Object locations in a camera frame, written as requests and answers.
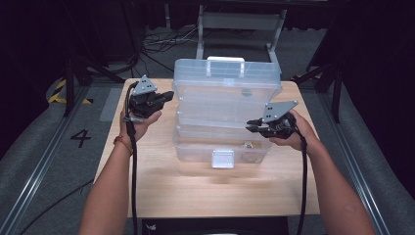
clear plastic storage box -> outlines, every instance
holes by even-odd
[[[261,163],[272,144],[245,127],[281,93],[280,73],[273,63],[176,61],[172,88],[180,105],[173,142],[178,159],[228,168]]]
[[[233,164],[259,164],[265,158],[272,143],[265,138],[246,139],[219,137],[192,137],[196,133],[181,135],[173,132],[177,158],[183,162],[212,163],[215,167],[233,167]]]
[[[179,99],[266,103],[282,91],[280,74],[274,63],[181,59],[174,66],[172,88]]]

metal bracket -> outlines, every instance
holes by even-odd
[[[131,95],[138,96],[154,91],[157,91],[157,86],[146,75],[143,75]]]
[[[262,122],[268,123],[276,120],[286,114],[289,110],[295,107],[298,101],[285,101],[265,104],[265,110],[262,116]]]

forearm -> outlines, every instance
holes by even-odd
[[[374,234],[360,198],[339,172],[326,148],[317,139],[310,140],[308,146],[321,216],[328,234]]]
[[[121,234],[128,214],[129,152],[116,142],[89,193],[79,234]]]

plastic box lid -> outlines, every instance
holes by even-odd
[[[249,99],[266,103],[282,91],[281,70],[274,63],[180,59],[175,62],[172,89],[183,97]]]

cable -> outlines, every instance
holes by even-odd
[[[136,206],[136,188],[137,188],[137,142],[135,140],[135,128],[134,123],[130,120],[130,115],[128,111],[128,101],[130,96],[130,91],[133,89],[138,82],[132,83],[126,92],[126,97],[124,101],[125,106],[125,117],[127,122],[125,123],[127,127],[127,134],[131,140],[132,146],[132,176],[131,176],[131,211],[132,211],[132,222],[134,227],[134,234],[138,234],[138,224],[137,224],[137,206]]]
[[[144,64],[144,69],[146,70],[146,75],[147,76],[150,76],[150,72],[149,72],[149,69],[147,68],[147,63],[140,57],[140,60],[143,62],[143,64]]]
[[[152,61],[156,62],[157,64],[159,64],[159,65],[163,66],[164,68],[168,69],[169,71],[174,71],[174,70],[172,70],[171,68],[169,68],[169,67],[167,67],[167,66],[163,65],[162,63],[160,63],[160,62],[159,62],[159,61],[157,61],[156,59],[154,59],[154,58],[150,57],[149,55],[147,55],[147,54],[146,54],[146,53],[144,53],[144,52],[143,52],[143,55],[145,55],[145,56],[146,56],[147,58],[149,58],[150,60],[152,60]]]
[[[300,133],[297,125],[294,126],[294,132],[300,136],[301,140],[301,153],[302,153],[302,198],[301,198],[301,212],[300,212],[300,222],[299,228],[297,230],[297,235],[300,235],[302,232],[302,226],[304,224],[305,218],[305,205],[307,200],[307,141],[304,136]]]
[[[137,59],[134,59],[136,57],[137,57],[137,55],[134,54],[131,59],[128,59],[127,60],[127,62],[126,62],[127,66],[125,66],[123,68],[120,68],[120,69],[116,69],[116,70],[109,70],[109,72],[111,72],[113,74],[119,74],[119,73],[122,73],[122,72],[125,72],[125,71],[130,70],[131,68],[135,67],[137,65],[137,63],[138,63],[138,60]],[[95,70],[89,70],[89,72],[92,75],[104,75],[101,72],[98,72],[98,71],[95,71]]]
[[[89,50],[89,47],[88,47],[88,45],[87,45],[87,43],[86,43],[86,41],[85,41],[85,38],[82,36],[82,33],[79,31],[79,29],[78,29],[78,27],[76,26],[76,23],[75,23],[75,21],[74,21],[74,19],[73,19],[73,17],[72,17],[72,15],[70,14],[70,11],[69,11],[69,9],[68,9],[68,6],[67,6],[67,4],[65,3],[65,1],[64,0],[61,0],[61,3],[62,3],[62,6],[64,6],[64,8],[65,8],[65,11],[66,11],[66,13],[67,13],[67,16],[69,17],[69,20],[70,20],[70,22],[71,22],[71,24],[73,25],[73,27],[75,28],[75,32],[76,32],[76,34],[78,35],[78,37],[79,37],[79,39],[80,39],[80,41],[82,42],[82,45],[83,45],[83,47],[84,47],[84,49],[85,49],[85,51],[87,52],[87,54],[91,57],[90,59],[91,60],[95,60],[95,57],[94,57],[94,55],[92,54],[92,52]],[[125,15],[125,9],[122,9],[123,10],[123,14],[124,14],[124,17],[126,18],[126,15]],[[128,31],[129,32],[129,36],[130,36],[130,40],[132,40],[132,36],[131,36],[131,32],[130,31]],[[137,56],[137,49],[135,48],[135,46],[133,45],[133,51],[135,52],[135,57]],[[135,62],[135,63],[132,63],[132,64],[128,64],[127,63],[127,66],[125,67],[125,68],[121,68],[121,69],[118,69],[118,70],[109,70],[109,72],[111,72],[111,73],[114,73],[114,74],[118,74],[118,73],[121,73],[121,72],[124,72],[124,71],[128,71],[132,66],[135,66],[135,64],[137,63],[137,60],[135,60],[135,61],[132,61],[132,62]],[[103,73],[101,73],[101,72],[99,72],[99,71],[96,71],[96,72],[94,72],[94,71],[90,71],[92,74],[95,74],[95,75],[97,75],[97,74],[102,74],[102,75],[104,75]]]
[[[241,37],[249,37],[252,36],[254,34],[254,32],[256,32],[256,30],[243,30],[243,29],[228,29],[225,30],[226,32],[241,36]]]
[[[83,187],[85,187],[86,185],[92,183],[94,181],[94,179],[89,180],[88,182],[82,184],[81,186],[77,187],[76,189],[70,191],[70,193],[64,195],[63,198],[61,198],[60,200],[58,200],[57,202],[55,202],[54,204],[52,204],[51,206],[49,206],[47,209],[45,209],[43,212],[41,212],[37,217],[35,217],[19,234],[23,235],[25,233],[25,231],[27,231],[27,229],[33,225],[34,222],[36,222],[37,219],[39,219],[43,214],[45,214],[46,212],[48,212],[51,208],[53,208],[54,206],[56,206],[58,203],[60,203],[61,201],[63,201],[64,199],[66,199],[67,197],[69,197],[70,195],[74,194],[75,192],[77,192],[78,190],[82,189]]]
[[[152,36],[152,37],[157,36],[158,39],[157,40],[147,40],[146,37],[145,37],[144,40],[143,40],[143,43],[142,43],[142,51],[144,50],[146,53],[165,52],[165,51],[168,51],[169,49],[171,49],[172,47],[174,47],[176,45],[182,45],[182,44],[187,43],[189,41],[196,42],[195,40],[191,39],[192,37],[194,37],[196,35],[196,29],[198,29],[198,28],[195,27],[190,31],[184,32],[185,34],[179,34],[179,31],[176,31],[176,35],[174,37],[168,38],[168,36],[170,36],[170,34],[172,34],[172,33],[170,33],[168,36],[166,36],[163,39],[161,39],[156,34],[149,35],[149,36]],[[158,44],[160,44],[160,47],[158,49],[148,48],[148,46],[155,46],[155,45],[158,45]]]
[[[134,67],[134,70],[137,72],[138,76],[141,77],[142,75],[140,74],[140,72],[138,72],[138,70]]]

